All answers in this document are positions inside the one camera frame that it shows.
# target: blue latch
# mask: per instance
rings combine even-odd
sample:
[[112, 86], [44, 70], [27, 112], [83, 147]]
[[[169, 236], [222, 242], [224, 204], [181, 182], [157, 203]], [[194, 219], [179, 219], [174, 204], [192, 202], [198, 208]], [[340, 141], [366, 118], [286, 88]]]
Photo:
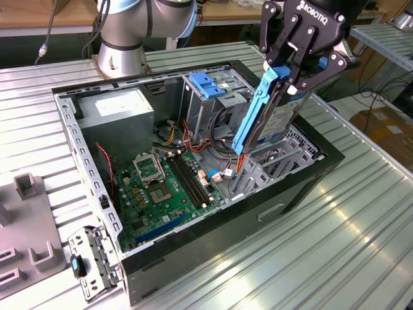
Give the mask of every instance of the blue latch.
[[215, 98], [225, 95], [226, 92], [220, 89], [206, 73], [193, 73], [189, 75], [191, 82], [198, 88], [202, 94], [207, 98]]
[[321, 69], [325, 70], [328, 66], [328, 58], [327, 57], [321, 57], [318, 61], [318, 67]]
[[73, 268], [73, 270], [76, 270], [76, 269], [77, 269], [77, 260], [76, 260], [76, 258], [74, 258], [74, 259], [72, 260], [72, 268]]

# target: aluminum extrusion table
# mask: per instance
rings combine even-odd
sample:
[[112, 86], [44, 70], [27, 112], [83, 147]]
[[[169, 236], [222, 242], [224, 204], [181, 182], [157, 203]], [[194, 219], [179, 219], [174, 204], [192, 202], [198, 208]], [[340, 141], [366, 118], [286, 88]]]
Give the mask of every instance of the aluminum extrusion table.
[[356, 26], [350, 34], [406, 71], [413, 70], [413, 34], [388, 24]]
[[[147, 55], [153, 70], [240, 59], [231, 43]], [[93, 225], [50, 89], [100, 79], [91, 61], [0, 70], [0, 185], [43, 177], [66, 259], [67, 238]], [[301, 115], [345, 156], [291, 213], [204, 263], [134, 309], [404, 309], [413, 297], [413, 175], [318, 97]], [[0, 309], [128, 309], [118, 287], [93, 304], [71, 269], [0, 301]]]

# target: gray part holder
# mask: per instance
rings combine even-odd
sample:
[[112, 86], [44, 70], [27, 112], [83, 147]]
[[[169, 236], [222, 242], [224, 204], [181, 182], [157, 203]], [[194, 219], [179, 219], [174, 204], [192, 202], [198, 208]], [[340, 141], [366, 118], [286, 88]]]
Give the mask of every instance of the gray part holder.
[[65, 267], [42, 179], [16, 176], [0, 187], [0, 300]]

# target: expansion slot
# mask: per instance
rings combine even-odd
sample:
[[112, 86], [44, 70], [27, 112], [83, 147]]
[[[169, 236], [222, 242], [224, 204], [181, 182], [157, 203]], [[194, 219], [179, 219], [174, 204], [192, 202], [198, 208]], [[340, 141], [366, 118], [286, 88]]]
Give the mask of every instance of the expansion slot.
[[182, 220], [185, 216], [186, 216], [186, 213], [182, 214], [179, 218], [176, 218], [175, 220], [154, 229], [153, 231], [150, 231], [146, 234], [143, 234], [142, 236], [137, 237], [135, 239], [135, 242], [139, 243], [139, 242], [147, 241], [149, 239], [152, 239], [152, 238], [156, 237], [158, 234], [161, 234], [163, 232], [168, 231], [169, 229], [174, 228], [175, 226], [178, 226], [182, 222]]
[[186, 163], [181, 158], [169, 158], [166, 161], [195, 208], [206, 207], [210, 200]]

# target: table leg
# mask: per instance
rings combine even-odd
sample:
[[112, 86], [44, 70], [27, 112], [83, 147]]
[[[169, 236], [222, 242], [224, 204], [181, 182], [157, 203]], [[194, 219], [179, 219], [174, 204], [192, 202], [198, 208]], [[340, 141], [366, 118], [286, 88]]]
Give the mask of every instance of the table leg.
[[178, 38], [168, 37], [166, 39], [166, 50], [176, 50], [178, 46]]

